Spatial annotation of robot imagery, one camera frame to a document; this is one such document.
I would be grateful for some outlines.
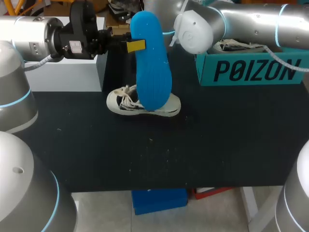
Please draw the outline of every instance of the shoe insole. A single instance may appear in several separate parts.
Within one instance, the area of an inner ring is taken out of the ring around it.
[[[138,12],[131,20],[132,39],[145,39],[146,49],[136,51],[136,85],[141,104],[148,111],[161,108],[169,99],[172,75],[157,17]]]

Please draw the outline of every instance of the black table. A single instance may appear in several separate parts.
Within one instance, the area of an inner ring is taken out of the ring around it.
[[[302,84],[201,87],[194,57],[175,49],[180,114],[119,116],[105,101],[134,83],[129,57],[110,52],[103,93],[34,93],[39,118],[16,135],[69,191],[284,184],[309,139]]]

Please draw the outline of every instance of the blue foam block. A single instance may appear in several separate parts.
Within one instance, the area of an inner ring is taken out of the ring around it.
[[[156,189],[132,191],[133,207],[136,215],[173,209],[187,205],[185,189]]]
[[[146,49],[136,52],[137,93],[145,109],[154,111],[168,101],[172,88],[163,32],[157,17],[147,11],[134,15],[130,28],[132,39],[146,40]]]

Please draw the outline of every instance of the white platform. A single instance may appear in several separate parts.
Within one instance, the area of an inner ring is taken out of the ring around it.
[[[64,25],[69,17],[57,17]],[[97,18],[98,29],[103,29],[104,18]],[[27,72],[32,91],[43,92],[100,92],[102,90],[107,54],[94,60],[63,59],[58,63],[46,63]],[[27,62],[25,67],[36,64]]]

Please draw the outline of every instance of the red object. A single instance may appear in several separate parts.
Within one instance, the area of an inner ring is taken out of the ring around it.
[[[199,199],[203,199],[205,197],[209,197],[209,196],[218,194],[220,192],[228,191],[230,189],[233,189],[233,188],[231,188],[231,187],[228,187],[228,188],[214,188],[214,189],[211,189],[211,190],[208,190],[208,191],[205,191],[205,192],[197,193],[196,189],[194,188],[194,189],[192,189],[192,193],[195,196],[195,198],[197,200],[199,200]]]

